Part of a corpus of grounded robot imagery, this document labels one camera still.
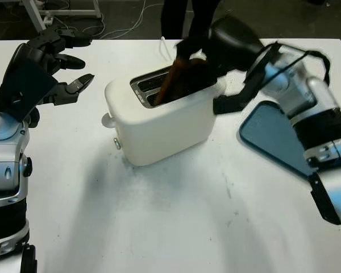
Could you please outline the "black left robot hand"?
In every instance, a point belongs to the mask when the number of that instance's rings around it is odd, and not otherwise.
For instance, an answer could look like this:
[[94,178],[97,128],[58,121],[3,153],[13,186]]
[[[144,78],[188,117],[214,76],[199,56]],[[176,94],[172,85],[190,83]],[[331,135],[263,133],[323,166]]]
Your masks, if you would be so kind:
[[90,73],[72,83],[58,82],[54,77],[60,69],[82,69],[85,62],[63,54],[66,48],[86,47],[91,36],[76,30],[55,26],[38,33],[15,50],[0,86],[0,109],[21,120],[37,105],[55,106],[75,103],[79,94],[91,83]]

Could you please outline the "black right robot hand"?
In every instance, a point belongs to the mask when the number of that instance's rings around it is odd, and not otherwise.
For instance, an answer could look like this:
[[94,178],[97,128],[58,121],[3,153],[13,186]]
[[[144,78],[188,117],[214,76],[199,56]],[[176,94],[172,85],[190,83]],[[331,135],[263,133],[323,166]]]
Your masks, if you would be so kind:
[[249,70],[263,47],[249,26],[229,15],[212,23],[204,34],[187,37],[176,45],[177,58],[186,62],[190,62],[192,54],[202,51],[207,72],[213,78],[233,70]]

